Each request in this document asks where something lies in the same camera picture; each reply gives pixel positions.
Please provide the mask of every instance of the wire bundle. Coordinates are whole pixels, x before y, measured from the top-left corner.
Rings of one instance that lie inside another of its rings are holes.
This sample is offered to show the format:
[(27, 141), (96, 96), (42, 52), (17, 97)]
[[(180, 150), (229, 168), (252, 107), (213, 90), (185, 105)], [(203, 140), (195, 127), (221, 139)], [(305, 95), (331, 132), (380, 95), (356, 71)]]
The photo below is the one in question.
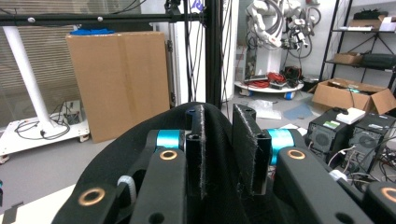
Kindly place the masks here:
[(53, 139), (59, 138), (59, 137), (65, 135), (65, 134), (67, 134), (70, 131), (70, 126), (67, 123), (64, 122), (64, 119), (62, 117), (62, 108), (64, 106), (66, 107), (66, 110), (70, 111), (70, 109), (66, 105), (66, 102), (63, 102), (61, 105), (57, 105), (55, 107), (55, 109), (52, 111), (52, 113), (50, 113), (52, 115), (59, 107), (58, 114), (55, 115), (55, 116), (51, 116), (50, 118), (51, 118), (51, 120), (53, 120), (58, 125), (61, 125), (61, 126), (65, 127), (64, 131), (62, 131), (61, 133), (56, 133), (54, 135), (46, 136), (46, 133), (43, 130), (41, 130), (40, 131), (41, 137), (30, 138), (30, 137), (23, 136), (22, 133), (27, 132), (27, 131), (29, 131), (29, 130), (31, 130), (33, 128), (36, 128), (38, 126), (39, 122), (40, 122), (40, 121), (28, 122), (27, 120), (25, 120), (24, 122), (21, 122), (18, 125), (18, 127), (14, 130), (14, 132), (17, 133), (20, 138), (28, 139), (28, 140), (42, 140), (42, 139), (53, 140)]
[(248, 86), (253, 86), (255, 88), (268, 88), (271, 82), (275, 82), (278, 84), (285, 83), (286, 79), (283, 75), (275, 72), (268, 73), (268, 80), (260, 80), (260, 81), (247, 81)]

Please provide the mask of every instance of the electronic equipment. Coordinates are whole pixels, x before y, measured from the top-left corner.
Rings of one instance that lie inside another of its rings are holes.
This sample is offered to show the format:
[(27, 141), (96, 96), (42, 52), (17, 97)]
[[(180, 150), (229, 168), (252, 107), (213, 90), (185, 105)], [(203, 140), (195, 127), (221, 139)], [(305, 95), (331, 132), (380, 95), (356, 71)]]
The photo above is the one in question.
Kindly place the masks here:
[(349, 145), (355, 146), (346, 153), (342, 166), (348, 165), (351, 172), (369, 173), (375, 163), (375, 157), (382, 151), (389, 139), (390, 130), (395, 118), (387, 115), (368, 113), (358, 121), (353, 129), (353, 136), (349, 139)]
[(352, 129), (350, 125), (336, 120), (339, 113), (339, 108), (332, 108), (309, 122), (305, 143), (325, 162), (339, 150), (348, 147), (347, 140)]
[(82, 122), (81, 104), (79, 101), (67, 101), (62, 106), (62, 114), (64, 115), (64, 123), (68, 125), (78, 124)]

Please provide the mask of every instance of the blue object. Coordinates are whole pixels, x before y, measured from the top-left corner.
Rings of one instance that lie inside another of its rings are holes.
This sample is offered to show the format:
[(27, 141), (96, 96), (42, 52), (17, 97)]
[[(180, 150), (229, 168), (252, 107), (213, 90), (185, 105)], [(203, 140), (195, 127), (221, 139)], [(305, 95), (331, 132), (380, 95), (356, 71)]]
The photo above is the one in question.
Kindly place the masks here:
[(70, 32), (70, 35), (111, 35), (114, 34), (113, 30), (100, 29), (100, 30), (85, 30), (78, 29)]
[(312, 111), (308, 105), (299, 105), (283, 112), (283, 116), (286, 119), (306, 119), (312, 115)]
[(287, 129), (268, 129), (267, 131), (271, 135), (273, 148), (273, 158), (270, 165), (276, 165), (277, 153), (284, 147), (294, 147), (294, 139)]
[(157, 135), (157, 147), (178, 148), (180, 130), (159, 130)]
[(192, 3), (192, 7), (193, 8), (197, 8), (198, 10), (202, 11), (202, 9), (204, 9), (204, 5), (201, 3), (201, 0), (195, 0), (194, 3)]

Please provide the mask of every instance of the metal frame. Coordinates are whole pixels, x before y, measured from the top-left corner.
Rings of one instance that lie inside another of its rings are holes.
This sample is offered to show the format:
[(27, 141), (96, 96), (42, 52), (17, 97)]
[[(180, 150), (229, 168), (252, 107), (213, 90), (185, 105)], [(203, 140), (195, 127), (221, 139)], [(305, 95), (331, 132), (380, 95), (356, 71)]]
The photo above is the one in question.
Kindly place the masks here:
[(206, 27), (206, 102), (221, 108), (221, 26), (223, 0), (207, 1), (204, 16), (198, 14), (57, 14), (0, 15), (0, 26), (59, 26), (73, 24), (110, 24), (132, 22), (201, 21)]
[[(347, 6), (347, 9), (346, 9), (346, 17), (345, 17), (345, 19), (344, 19), (344, 26), (347, 26), (347, 20), (348, 20), (348, 17), (349, 17), (350, 9), (351, 9), (351, 7), (352, 7), (352, 3), (353, 3), (353, 0), (349, 0), (348, 6)], [(364, 66), (358, 66), (358, 65), (356, 65), (356, 64), (349, 65), (349, 64), (335, 63), (335, 62), (333, 62), (333, 61), (328, 61), (328, 60), (327, 60), (327, 55), (328, 55), (329, 47), (330, 47), (330, 44), (331, 44), (331, 42), (332, 42), (332, 33), (333, 33), (333, 32), (341, 32), (340, 40), (339, 40), (338, 47), (337, 47), (337, 53), (339, 53), (340, 50), (341, 50), (342, 44), (343, 44), (345, 32), (351, 32), (351, 31), (343, 31), (343, 30), (334, 29), (334, 22), (335, 22), (336, 17), (337, 17), (339, 4), (340, 4), (340, 0), (336, 0), (336, 1), (335, 1), (335, 6), (334, 6), (334, 12), (333, 12), (333, 14), (332, 14), (332, 23), (331, 23), (330, 30), (329, 30), (329, 36), (328, 36), (328, 39), (327, 39), (326, 49), (325, 49), (324, 56), (323, 56), (323, 62), (322, 62), (322, 66), (321, 66), (321, 68), (320, 68), (319, 82), (320, 82), (320, 81), (323, 81), (322, 79), (323, 79), (323, 73), (324, 73), (324, 68), (325, 68), (326, 63), (332, 63), (332, 75), (331, 75), (331, 78), (334, 78), (335, 69), (336, 69), (336, 67), (337, 67), (337, 64), (364, 68), (364, 72), (363, 72), (363, 75), (362, 75), (362, 77), (361, 77), (361, 82), (363, 82), (363, 80), (364, 80), (364, 76), (365, 76), (365, 74), (366, 74), (367, 69), (375, 69), (375, 70), (387, 71), (388, 69), (378, 69), (378, 68), (364, 67)], [(373, 45), (371, 46), (371, 50), (373, 50), (376, 40), (379, 39), (379, 40), (384, 44), (384, 46), (385, 46), (392, 54), (394, 54), (393, 51), (392, 51), (392, 50), (389, 48), (389, 46), (381, 39), (381, 37), (380, 37), (380, 35), (379, 35), (380, 33), (393, 33), (393, 32), (370, 31), (370, 32), (366, 32), (366, 33), (374, 33), (374, 35), (371, 36), (369, 39), (367, 39), (367, 40), (363, 41), (362, 43), (360, 43), (360, 44), (359, 44), (358, 46), (356, 46), (355, 48), (361, 46), (362, 44), (368, 42), (368, 41), (371, 40), (371, 39), (374, 39)], [(396, 66), (393, 66), (393, 67), (392, 67), (391, 69), (389, 69), (389, 70), (391, 70), (391, 71), (390, 71), (390, 72), (391, 72), (391, 77), (390, 77), (390, 81), (389, 81), (389, 84), (388, 84), (388, 88), (391, 90), (392, 87), (393, 87), (393, 82), (394, 82), (395, 79), (396, 79)], [(396, 89), (393, 91), (393, 95), (396, 96)]]

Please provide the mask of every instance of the red object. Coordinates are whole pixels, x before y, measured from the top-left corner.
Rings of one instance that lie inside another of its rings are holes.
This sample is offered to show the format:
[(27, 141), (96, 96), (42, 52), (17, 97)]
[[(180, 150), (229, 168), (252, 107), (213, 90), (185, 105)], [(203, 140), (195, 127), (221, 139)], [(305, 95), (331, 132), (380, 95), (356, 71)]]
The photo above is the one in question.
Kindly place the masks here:
[(263, 81), (250, 81), (247, 85), (256, 88), (267, 88), (270, 86), (270, 82), (275, 81), (276, 83), (283, 83), (286, 81), (285, 77), (279, 73), (268, 73), (268, 80)]

